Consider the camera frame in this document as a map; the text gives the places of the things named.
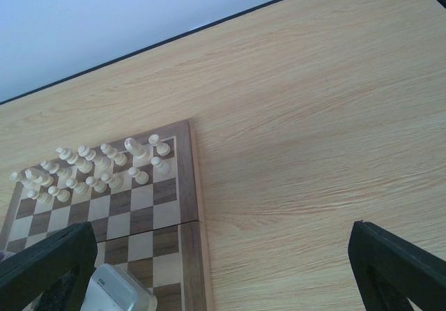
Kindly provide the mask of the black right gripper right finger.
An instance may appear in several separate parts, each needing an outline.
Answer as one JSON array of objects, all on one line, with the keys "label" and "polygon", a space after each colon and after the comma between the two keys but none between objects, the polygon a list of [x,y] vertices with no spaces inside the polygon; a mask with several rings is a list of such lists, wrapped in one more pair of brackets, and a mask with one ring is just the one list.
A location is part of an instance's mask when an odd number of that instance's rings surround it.
[{"label": "black right gripper right finger", "polygon": [[445,309],[445,261],[382,227],[354,222],[348,258],[366,310]]}]

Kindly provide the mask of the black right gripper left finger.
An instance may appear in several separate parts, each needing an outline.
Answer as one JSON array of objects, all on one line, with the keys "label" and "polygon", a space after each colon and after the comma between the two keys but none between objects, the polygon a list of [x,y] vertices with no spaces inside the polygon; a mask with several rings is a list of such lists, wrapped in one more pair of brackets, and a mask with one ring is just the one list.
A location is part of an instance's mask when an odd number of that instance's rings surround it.
[{"label": "black right gripper left finger", "polygon": [[1,309],[80,310],[98,247],[90,222],[75,223],[1,262]]}]

